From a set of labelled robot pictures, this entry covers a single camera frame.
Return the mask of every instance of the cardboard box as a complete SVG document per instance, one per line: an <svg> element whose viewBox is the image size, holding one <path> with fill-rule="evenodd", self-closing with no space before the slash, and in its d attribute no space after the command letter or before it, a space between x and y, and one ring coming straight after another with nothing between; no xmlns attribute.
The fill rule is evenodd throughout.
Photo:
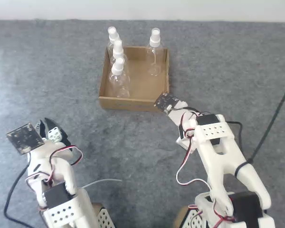
<svg viewBox="0 0 285 228"><path fill-rule="evenodd" d="M104 68L99 89L99 102L102 108L126 109L131 111L158 111L155 100L162 92L169 92L169 52L164 50L162 73L158 76L147 74L145 62L146 47L124 47L128 57L130 72L130 98L110 97L109 73L110 59L107 50L104 54Z"/></svg>

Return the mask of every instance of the perforated metal plate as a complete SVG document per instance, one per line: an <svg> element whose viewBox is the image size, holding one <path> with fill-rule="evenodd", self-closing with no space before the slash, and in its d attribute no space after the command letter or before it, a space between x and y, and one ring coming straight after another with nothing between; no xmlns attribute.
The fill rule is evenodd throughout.
<svg viewBox="0 0 285 228"><path fill-rule="evenodd" d="M102 208L97 216L97 220L100 228L115 228L114 223L111 220L109 212Z"/></svg>
<svg viewBox="0 0 285 228"><path fill-rule="evenodd" d="M206 228L206 223L203 224L201 216L193 218L197 213L196 210L190 210L181 228Z"/></svg>

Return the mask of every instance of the bottle cap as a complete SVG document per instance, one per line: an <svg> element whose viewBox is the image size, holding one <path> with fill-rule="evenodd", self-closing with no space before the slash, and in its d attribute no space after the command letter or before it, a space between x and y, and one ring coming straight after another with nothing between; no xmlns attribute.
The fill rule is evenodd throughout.
<svg viewBox="0 0 285 228"><path fill-rule="evenodd" d="M153 28L150 36L150 46L157 48L161 44L161 31L159 28Z"/></svg>
<svg viewBox="0 0 285 228"><path fill-rule="evenodd" d="M114 75L121 75L123 73L123 70L124 70L123 67L124 67L124 59L123 58L118 58L114 62L111 71L112 71L112 73Z"/></svg>
<svg viewBox="0 0 285 228"><path fill-rule="evenodd" d="M115 27L109 27L109 28L108 28L108 33L109 33L110 42L111 42L112 44L114 43L114 41L120 39L120 38L119 38L119 34L118 34L118 32L117 32L117 30L116 30Z"/></svg>
<svg viewBox="0 0 285 228"><path fill-rule="evenodd" d="M121 40L116 40L114 42L113 57L114 58L124 57L123 42Z"/></svg>

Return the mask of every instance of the clear plastic bottle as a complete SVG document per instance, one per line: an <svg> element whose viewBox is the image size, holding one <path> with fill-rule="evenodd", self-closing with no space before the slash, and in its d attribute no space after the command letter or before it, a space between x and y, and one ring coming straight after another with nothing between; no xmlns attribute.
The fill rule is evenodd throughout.
<svg viewBox="0 0 285 228"><path fill-rule="evenodd" d="M109 27L108 28L108 33L109 33L109 43L108 43L108 53L109 53L109 58L111 59L112 55L113 55L113 47L114 47L114 42L116 40L120 40L119 38L119 34L116 30L115 27Z"/></svg>
<svg viewBox="0 0 285 228"><path fill-rule="evenodd" d="M146 62L148 73L151 76L158 76L163 70L164 50L161 45L161 31L153 28L151 31L150 42L147 45Z"/></svg>
<svg viewBox="0 0 285 228"><path fill-rule="evenodd" d="M113 63L111 73L109 75L110 96L112 97L130 97L129 85L130 78L124 71L124 59L117 58Z"/></svg>
<svg viewBox="0 0 285 228"><path fill-rule="evenodd" d="M113 55L110 59L110 67L113 66L114 62L118 58L124 59L124 65L123 65L124 71L126 72L127 75L129 75L128 58L124 54L123 42L121 40L116 40L114 42Z"/></svg>

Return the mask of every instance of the robotic arm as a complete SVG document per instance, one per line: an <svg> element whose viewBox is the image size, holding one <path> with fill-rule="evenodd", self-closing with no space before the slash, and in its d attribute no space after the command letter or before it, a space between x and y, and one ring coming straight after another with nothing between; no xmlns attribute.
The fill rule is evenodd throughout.
<svg viewBox="0 0 285 228"><path fill-rule="evenodd" d="M72 165L83 157L71 145L67 134L50 119L40 121L36 129L26 124L7 134L20 154L28 155L27 185L36 194L41 216L49 228L98 228L114 224L105 208L98 215L83 188L76 185ZM81 155L73 163L73 149Z"/></svg>
<svg viewBox="0 0 285 228"><path fill-rule="evenodd" d="M274 220L265 213L271 206L269 193L251 164L246 164L237 173L237 179L249 191L232 193L224 188L224 175L235 175L246 159L223 115L201 113L167 93L157 99L155 106L179 128L176 143L187 150L181 168L190 153L197 150L207 172L210 192L198 195L195 200L196 209L202 211L199 216L203 219L203 227L274 228ZM178 183L188 185L199 180Z"/></svg>

